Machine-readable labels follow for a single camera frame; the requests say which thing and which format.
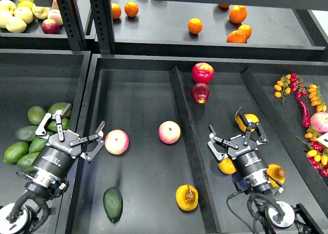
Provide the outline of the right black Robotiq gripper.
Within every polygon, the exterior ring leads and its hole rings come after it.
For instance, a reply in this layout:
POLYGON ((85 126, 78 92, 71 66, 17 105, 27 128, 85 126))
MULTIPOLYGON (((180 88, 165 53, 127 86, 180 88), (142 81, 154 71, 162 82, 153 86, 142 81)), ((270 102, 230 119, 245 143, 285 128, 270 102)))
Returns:
POLYGON ((263 172, 268 169, 268 164, 264 161, 263 156, 257 148, 257 145, 266 144, 268 138, 260 122, 248 122, 241 112, 239 113, 239 117, 247 127, 244 135, 237 135, 228 141, 218 137, 214 127, 210 124, 210 140, 207 142, 207 145, 211 154, 218 162, 222 162, 228 157, 229 150, 229 158, 232 160, 240 178, 244 179, 250 177, 255 172, 263 172), (258 135, 257 141, 250 139, 252 130, 258 135), (223 152, 219 152, 215 147, 216 145, 222 147, 223 152))

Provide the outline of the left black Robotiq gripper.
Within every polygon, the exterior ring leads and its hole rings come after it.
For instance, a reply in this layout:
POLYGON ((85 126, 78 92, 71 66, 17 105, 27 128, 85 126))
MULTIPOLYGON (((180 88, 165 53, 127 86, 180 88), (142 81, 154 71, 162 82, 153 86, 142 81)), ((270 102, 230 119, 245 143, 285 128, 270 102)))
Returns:
POLYGON ((68 103, 63 110, 47 112, 35 132, 38 138, 48 139, 48 145, 39 153, 32 166, 38 171, 42 169, 60 179, 67 176, 76 159, 82 157, 90 163, 105 144, 103 140, 105 121, 101 121, 93 135, 82 138, 71 130, 64 132, 62 119, 71 110, 72 105, 68 103), (57 134, 51 136, 46 132, 50 121, 55 121, 57 127, 57 134), (93 150, 86 151, 85 147, 92 143, 97 145, 93 150))

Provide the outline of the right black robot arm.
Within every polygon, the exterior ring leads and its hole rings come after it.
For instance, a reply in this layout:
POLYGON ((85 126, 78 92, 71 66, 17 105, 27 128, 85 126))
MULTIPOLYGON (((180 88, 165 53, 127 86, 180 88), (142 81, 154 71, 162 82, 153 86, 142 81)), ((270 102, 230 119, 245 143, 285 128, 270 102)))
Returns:
POLYGON ((253 222, 259 222, 265 233, 276 233, 292 225, 298 233, 322 233, 302 204, 292 206, 278 200, 284 184, 269 173, 269 165, 258 149, 268 142, 262 125, 248 120, 242 113, 238 116, 245 125, 245 132, 225 140, 209 125, 208 148, 218 163, 231 160, 239 176, 235 182, 236 193, 248 196, 247 209, 253 222))

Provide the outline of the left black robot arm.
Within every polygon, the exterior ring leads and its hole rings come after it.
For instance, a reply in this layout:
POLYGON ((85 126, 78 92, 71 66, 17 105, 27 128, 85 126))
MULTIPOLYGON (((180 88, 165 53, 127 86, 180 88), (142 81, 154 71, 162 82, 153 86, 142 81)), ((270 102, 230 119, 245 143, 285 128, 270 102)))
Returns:
POLYGON ((63 120, 72 110, 64 108, 47 112, 35 130, 35 136, 46 142, 33 160, 31 173, 22 170, 19 177, 29 179, 22 196, 1 207, 1 233, 34 233, 52 213, 48 202, 62 196, 69 187, 67 175, 75 161, 91 162, 104 145, 101 121, 94 134, 82 137, 63 128, 63 120))

